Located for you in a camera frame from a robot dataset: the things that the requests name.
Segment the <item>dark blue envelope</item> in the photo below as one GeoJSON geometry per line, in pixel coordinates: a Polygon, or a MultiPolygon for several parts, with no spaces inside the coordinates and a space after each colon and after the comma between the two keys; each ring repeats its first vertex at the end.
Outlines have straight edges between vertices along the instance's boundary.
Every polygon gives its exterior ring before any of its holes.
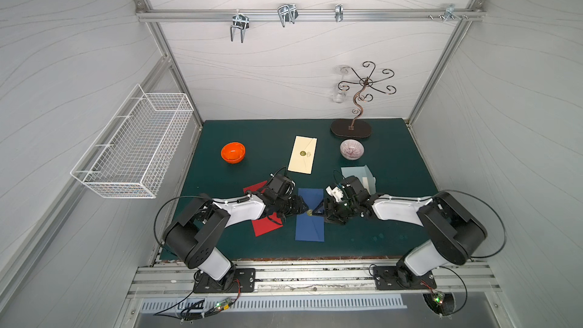
{"type": "Polygon", "coordinates": [[[324,242],[323,217],[313,217],[308,212],[314,211],[323,203],[323,189],[300,188],[298,195],[308,206],[308,211],[296,218],[296,241],[324,242]]]}

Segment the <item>light blue envelope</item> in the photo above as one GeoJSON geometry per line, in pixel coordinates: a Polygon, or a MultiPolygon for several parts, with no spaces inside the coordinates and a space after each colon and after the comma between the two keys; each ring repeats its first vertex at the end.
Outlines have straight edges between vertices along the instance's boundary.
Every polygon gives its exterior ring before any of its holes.
{"type": "Polygon", "coordinates": [[[367,189],[369,194],[376,194],[376,178],[373,176],[368,166],[342,167],[341,173],[345,178],[355,176],[367,189]]]}

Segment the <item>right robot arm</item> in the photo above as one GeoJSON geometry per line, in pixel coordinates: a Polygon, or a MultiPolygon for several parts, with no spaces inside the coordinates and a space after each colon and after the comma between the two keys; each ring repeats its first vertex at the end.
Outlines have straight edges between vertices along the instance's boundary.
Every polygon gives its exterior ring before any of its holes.
{"type": "Polygon", "coordinates": [[[311,213],[339,225],[360,216],[423,227],[429,240],[396,264],[393,276],[403,286],[445,264],[465,264],[487,238],[483,224],[448,191],[428,197],[370,194],[355,176],[327,187],[323,201],[311,213]]]}

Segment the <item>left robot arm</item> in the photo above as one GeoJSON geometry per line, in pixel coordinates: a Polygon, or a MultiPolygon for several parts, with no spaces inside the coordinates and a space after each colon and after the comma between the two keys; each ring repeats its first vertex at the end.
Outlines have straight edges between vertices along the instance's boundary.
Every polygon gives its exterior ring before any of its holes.
{"type": "Polygon", "coordinates": [[[229,287],[235,279],[235,265],[217,248],[227,228],[273,214],[284,220],[307,211],[308,205],[295,193],[293,180],[275,174],[263,187],[242,197],[192,197],[177,220],[164,230],[162,242],[188,268],[229,287]]]}

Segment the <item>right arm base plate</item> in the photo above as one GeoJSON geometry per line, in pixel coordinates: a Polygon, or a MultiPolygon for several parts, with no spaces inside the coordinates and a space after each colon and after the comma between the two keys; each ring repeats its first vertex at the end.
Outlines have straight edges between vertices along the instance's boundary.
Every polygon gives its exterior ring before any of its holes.
{"type": "Polygon", "coordinates": [[[369,273],[373,278],[376,290],[430,290],[436,289],[437,284],[431,273],[416,276],[405,267],[378,266],[369,267],[369,273]]]}

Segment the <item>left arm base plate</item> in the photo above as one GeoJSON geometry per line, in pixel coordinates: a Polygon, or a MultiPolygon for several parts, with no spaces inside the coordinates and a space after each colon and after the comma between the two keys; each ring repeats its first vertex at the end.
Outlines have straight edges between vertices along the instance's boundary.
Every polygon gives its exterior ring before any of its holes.
{"type": "Polygon", "coordinates": [[[233,267],[223,278],[215,280],[208,273],[194,274],[193,292],[197,294],[227,294],[253,292],[256,270],[254,268],[233,267]]]}

